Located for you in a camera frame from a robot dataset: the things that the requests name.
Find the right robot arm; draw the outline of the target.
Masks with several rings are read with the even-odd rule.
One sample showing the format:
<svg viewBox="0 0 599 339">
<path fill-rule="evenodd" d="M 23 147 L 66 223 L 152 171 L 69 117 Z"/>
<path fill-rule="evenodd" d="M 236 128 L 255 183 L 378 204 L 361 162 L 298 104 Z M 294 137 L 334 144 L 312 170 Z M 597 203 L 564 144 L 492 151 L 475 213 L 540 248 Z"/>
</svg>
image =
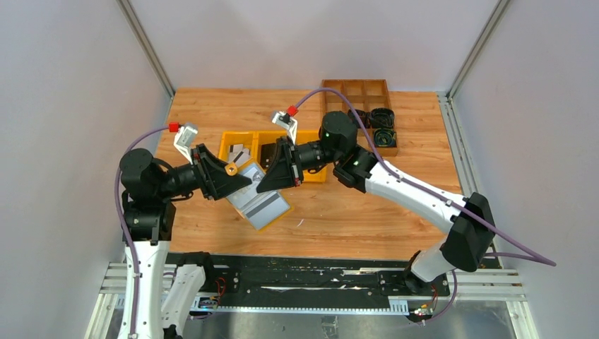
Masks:
<svg viewBox="0 0 599 339">
<path fill-rule="evenodd" d="M 444 193 L 406 174 L 381 156 L 360 146 L 357 127 L 344 112 L 324 115 L 317 141 L 297 144 L 297 120 L 275 111 L 273 124 L 286 135 L 276 142 L 274 158 L 258 184 L 259 193 L 299 186 L 303 173 L 318 172 L 329 164 L 337 180 L 350 189 L 393 201 L 428 220 L 446 237 L 425 251 L 417 251 L 397 279 L 397 285 L 416 295 L 453 269 L 476 271 L 489 249 L 494 233 L 485 223 L 493 221 L 488 200 Z"/>
</svg>

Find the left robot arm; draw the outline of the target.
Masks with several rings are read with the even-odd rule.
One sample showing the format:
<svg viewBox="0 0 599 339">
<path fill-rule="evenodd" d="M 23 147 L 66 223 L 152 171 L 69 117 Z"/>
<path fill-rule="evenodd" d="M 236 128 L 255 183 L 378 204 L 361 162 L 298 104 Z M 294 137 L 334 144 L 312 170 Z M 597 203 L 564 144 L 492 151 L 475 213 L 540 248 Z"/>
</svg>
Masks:
<svg viewBox="0 0 599 339">
<path fill-rule="evenodd" d="M 119 163 L 117 210 L 126 241 L 126 295 L 120 338 L 182 338 L 191 306 L 203 289 L 218 283 L 208 252 L 182 254 L 174 281 L 163 294 L 175 202 L 200 191 L 219 200 L 250 185 L 251 179 L 214 156 L 205 145 L 191 151 L 191 162 L 172 167 L 145 148 L 127 151 Z"/>
</svg>

